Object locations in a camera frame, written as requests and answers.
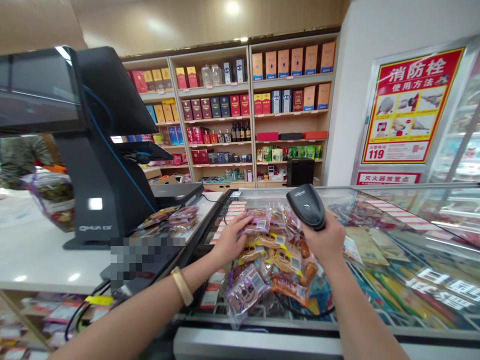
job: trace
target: barcode scanner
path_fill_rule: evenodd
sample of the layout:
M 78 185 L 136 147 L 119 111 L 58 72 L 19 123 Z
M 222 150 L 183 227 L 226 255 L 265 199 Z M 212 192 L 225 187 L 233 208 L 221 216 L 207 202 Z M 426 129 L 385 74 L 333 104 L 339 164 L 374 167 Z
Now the barcode scanner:
M 325 208 L 312 184 L 303 184 L 286 194 L 286 199 L 302 223 L 315 231 L 325 229 Z

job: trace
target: glass display freezer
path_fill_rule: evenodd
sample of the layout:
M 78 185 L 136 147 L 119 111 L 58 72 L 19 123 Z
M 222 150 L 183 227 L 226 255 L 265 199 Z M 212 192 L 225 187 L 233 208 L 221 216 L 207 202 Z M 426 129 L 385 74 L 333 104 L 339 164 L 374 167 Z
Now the glass display freezer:
M 317 187 L 345 226 L 363 264 L 346 259 L 370 303 L 412 359 L 480 359 L 480 189 L 477 184 Z M 287 188 L 229 190 L 201 240 L 179 258 L 184 267 L 207 254 L 233 201 L 247 209 L 287 204 Z M 316 298 L 333 303 L 328 284 Z M 176 359 L 340 359 L 335 312 L 320 319 L 295 301 L 292 312 L 266 297 L 232 330 L 221 291 L 206 285 L 172 322 Z

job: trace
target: bangle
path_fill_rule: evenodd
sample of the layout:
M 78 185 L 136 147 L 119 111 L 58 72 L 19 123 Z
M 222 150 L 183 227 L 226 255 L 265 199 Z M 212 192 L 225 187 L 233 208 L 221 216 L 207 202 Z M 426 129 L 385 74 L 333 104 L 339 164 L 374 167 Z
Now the bangle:
M 189 286 L 187 285 L 180 268 L 177 266 L 171 271 L 171 275 L 173 276 L 173 280 L 175 281 L 178 290 L 180 291 L 181 298 L 185 303 L 185 306 L 188 306 L 194 301 L 194 297 L 190 292 Z

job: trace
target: wall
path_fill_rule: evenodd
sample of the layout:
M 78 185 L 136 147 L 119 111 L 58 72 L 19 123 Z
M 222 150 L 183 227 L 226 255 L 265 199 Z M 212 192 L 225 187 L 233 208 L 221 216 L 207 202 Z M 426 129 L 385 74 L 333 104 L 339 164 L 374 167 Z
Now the wall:
M 350 185 L 373 61 L 480 34 L 479 14 L 478 0 L 352 1 L 340 35 L 327 185 Z

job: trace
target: red sign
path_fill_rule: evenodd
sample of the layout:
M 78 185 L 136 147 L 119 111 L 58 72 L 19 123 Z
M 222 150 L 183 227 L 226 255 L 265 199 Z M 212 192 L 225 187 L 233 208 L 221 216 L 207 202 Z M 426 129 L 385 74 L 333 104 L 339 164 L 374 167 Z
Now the red sign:
M 357 185 L 405 185 L 418 184 L 419 173 L 359 172 Z
M 427 161 L 464 49 L 380 66 L 363 164 Z

